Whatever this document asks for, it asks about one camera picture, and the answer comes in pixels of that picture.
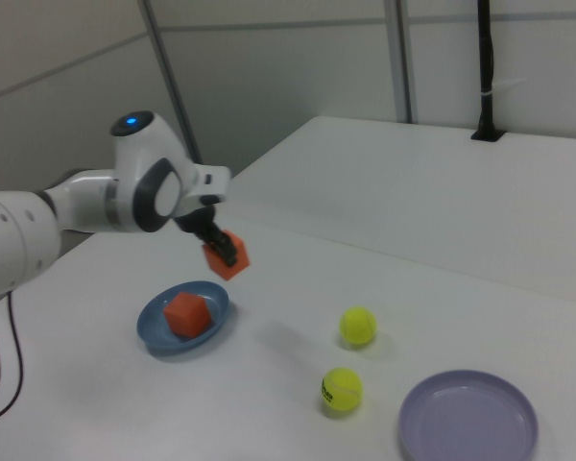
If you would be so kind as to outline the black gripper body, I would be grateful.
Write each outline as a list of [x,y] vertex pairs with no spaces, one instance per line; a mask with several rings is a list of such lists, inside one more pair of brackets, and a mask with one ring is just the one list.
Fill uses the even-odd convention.
[[214,223],[215,206],[203,206],[186,215],[175,217],[173,221],[181,231],[192,233],[202,241],[212,241],[218,236]]

